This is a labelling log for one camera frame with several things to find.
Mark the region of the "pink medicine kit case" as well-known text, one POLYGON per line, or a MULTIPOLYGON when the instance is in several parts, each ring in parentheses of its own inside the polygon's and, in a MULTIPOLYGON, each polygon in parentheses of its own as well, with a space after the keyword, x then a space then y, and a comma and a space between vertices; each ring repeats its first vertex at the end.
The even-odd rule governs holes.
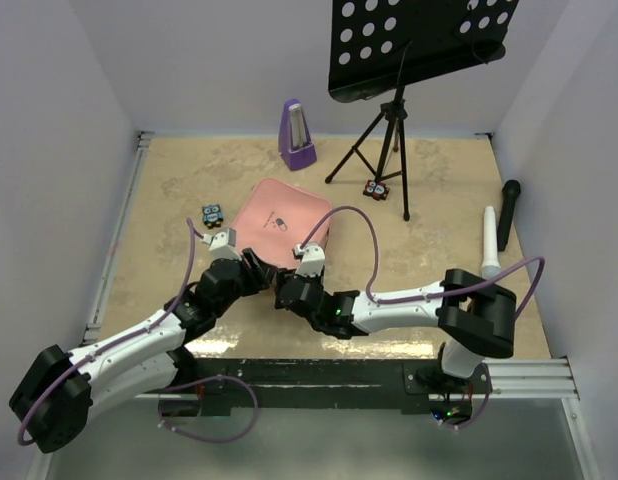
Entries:
POLYGON ((296 270, 297 244, 315 242, 326 253, 332 210, 330 201, 273 178, 261 180, 230 225, 237 233, 236 248, 251 248, 262 260, 280 269, 296 270))

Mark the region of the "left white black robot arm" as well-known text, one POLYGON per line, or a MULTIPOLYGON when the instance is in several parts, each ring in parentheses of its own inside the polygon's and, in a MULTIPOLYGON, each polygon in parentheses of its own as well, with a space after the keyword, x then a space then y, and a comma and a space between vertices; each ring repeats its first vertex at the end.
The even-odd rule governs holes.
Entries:
POLYGON ((186 344, 212 330, 239 299, 270 288, 276 269, 247 248, 211 262, 196 282, 135 326, 69 351, 42 350, 8 405, 19 445, 43 453, 64 447, 99 414, 152 390, 185 392, 196 380, 186 344))

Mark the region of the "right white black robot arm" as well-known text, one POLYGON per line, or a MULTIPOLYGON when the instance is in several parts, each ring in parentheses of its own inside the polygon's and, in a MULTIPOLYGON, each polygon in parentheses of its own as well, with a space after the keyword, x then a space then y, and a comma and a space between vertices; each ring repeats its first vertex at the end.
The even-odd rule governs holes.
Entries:
POLYGON ((514 353, 516 295, 461 269, 413 290, 367 294, 329 293, 320 277, 276 275, 275 307, 306 320, 317 332, 341 340, 396 328, 439 328, 451 337, 434 369, 448 393, 465 386, 485 358, 514 353))

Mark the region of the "blue owl tuner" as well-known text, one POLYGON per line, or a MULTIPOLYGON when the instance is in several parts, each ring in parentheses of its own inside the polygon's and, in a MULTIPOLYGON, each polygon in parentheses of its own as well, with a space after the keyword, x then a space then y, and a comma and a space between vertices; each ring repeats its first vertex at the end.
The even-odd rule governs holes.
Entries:
POLYGON ((224 215, 219 204, 206 205, 202 208, 202 221, 208 229, 220 228, 224 215))

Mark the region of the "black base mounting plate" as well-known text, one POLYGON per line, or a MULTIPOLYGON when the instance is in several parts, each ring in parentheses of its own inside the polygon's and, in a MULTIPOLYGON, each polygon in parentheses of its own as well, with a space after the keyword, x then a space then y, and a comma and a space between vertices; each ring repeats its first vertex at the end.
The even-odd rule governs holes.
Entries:
POLYGON ((204 416, 226 416, 252 405, 246 389, 228 379, 236 377, 251 387, 262 409, 397 410, 451 418, 444 409, 458 407, 467 417, 468 402, 491 391, 485 367, 468 380, 444 380, 438 366, 435 359, 198 358, 171 384, 151 391, 196 400, 204 416))

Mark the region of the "small red black tuner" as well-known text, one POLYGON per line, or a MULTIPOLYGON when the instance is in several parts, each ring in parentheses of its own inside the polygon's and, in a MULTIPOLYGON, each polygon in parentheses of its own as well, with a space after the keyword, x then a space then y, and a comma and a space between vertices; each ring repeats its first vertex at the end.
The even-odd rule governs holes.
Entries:
POLYGON ((386 200, 390 193, 390 188, 383 182, 368 180, 363 189, 363 194, 376 201, 386 200))

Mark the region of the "purple metronome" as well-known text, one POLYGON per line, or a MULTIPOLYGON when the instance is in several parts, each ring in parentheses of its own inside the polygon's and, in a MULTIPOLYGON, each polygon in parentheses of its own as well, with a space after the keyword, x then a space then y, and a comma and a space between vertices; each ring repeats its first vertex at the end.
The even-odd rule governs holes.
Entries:
POLYGON ((290 171, 307 168, 317 161, 304 110, 297 99, 290 99, 284 104, 278 134, 278 151, 290 171))

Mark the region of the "black microphone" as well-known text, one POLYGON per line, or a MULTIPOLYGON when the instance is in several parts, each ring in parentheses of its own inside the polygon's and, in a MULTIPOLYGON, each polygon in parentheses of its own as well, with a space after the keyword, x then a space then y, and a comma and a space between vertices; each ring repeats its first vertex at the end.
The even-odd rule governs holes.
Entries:
POLYGON ((509 242, 516 202, 521 194, 521 184, 515 180, 507 180, 502 187, 502 204, 497 225, 497 248, 504 252, 509 242))

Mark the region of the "black music stand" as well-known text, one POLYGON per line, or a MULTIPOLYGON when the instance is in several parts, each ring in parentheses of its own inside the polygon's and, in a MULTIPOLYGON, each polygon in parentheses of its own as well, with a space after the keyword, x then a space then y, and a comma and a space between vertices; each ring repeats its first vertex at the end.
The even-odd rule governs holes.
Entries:
POLYGON ((325 178, 331 183, 352 156, 362 158, 363 142, 387 123, 377 164, 369 180, 391 179, 390 152, 400 155, 396 177, 408 185, 405 151, 405 89, 439 76, 487 65, 504 57, 504 39, 516 11, 508 1, 335 1, 331 9, 328 93, 339 103, 392 98, 325 178))

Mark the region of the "aluminium left rail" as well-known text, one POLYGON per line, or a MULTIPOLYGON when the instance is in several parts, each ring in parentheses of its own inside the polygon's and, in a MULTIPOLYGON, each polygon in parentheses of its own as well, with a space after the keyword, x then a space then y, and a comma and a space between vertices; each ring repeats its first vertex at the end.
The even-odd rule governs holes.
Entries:
POLYGON ((137 136, 137 148, 129 181, 124 191, 96 294, 86 321, 81 346, 95 343, 102 330, 108 298, 114 283, 129 215, 133 207, 145 159, 154 137, 155 133, 151 131, 141 131, 137 136))

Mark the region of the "aluminium rail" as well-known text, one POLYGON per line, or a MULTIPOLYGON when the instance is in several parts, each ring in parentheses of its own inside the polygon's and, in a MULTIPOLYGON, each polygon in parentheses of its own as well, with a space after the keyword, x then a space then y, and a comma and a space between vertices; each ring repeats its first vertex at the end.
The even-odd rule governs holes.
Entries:
POLYGON ((129 215, 133 207, 145 159, 154 137, 155 133, 151 131, 141 131, 137 136, 137 148, 129 181, 124 191, 96 294, 86 321, 81 346, 95 343, 102 330, 108 298, 114 283, 129 215))
POLYGON ((170 385, 206 377, 228 375, 252 388, 380 388, 396 386, 406 394, 442 395, 490 391, 497 399, 573 399, 578 396, 570 366, 565 360, 493 361, 477 366, 467 379, 447 376, 434 359, 316 360, 196 358, 175 361, 167 355, 145 360, 135 367, 92 364, 81 370, 89 375, 94 398, 118 395, 128 398, 170 385))

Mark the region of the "aluminium front rail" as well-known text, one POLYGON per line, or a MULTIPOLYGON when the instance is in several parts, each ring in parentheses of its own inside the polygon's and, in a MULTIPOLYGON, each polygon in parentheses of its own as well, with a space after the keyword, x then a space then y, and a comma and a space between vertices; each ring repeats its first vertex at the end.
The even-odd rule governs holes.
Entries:
POLYGON ((477 366, 467 379, 447 376, 434 359, 316 360, 196 358, 175 361, 167 355, 145 360, 135 367, 92 364, 81 370, 89 375, 94 398, 118 395, 128 398, 170 385, 206 377, 228 375, 252 388, 380 388, 396 386, 406 394, 442 395, 490 391, 497 399, 573 399, 578 396, 570 366, 565 360, 493 361, 477 366))

